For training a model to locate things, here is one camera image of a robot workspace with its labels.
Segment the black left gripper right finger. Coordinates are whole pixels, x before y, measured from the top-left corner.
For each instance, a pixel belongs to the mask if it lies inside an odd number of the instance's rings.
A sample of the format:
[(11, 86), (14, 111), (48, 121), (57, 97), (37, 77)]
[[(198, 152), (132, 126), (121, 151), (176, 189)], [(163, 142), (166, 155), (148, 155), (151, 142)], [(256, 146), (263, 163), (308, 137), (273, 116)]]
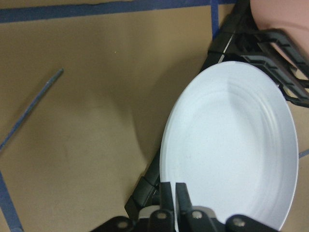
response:
[(175, 190), (177, 215), (185, 215), (193, 209), (187, 185), (185, 183), (176, 183)]

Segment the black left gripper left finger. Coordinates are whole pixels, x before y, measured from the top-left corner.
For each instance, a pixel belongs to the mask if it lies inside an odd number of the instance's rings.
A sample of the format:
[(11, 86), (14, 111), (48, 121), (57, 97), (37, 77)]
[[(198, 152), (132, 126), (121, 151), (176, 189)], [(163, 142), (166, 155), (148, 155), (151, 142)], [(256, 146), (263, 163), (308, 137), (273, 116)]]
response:
[(160, 190), (160, 209), (174, 212), (174, 202), (170, 182), (161, 182)]

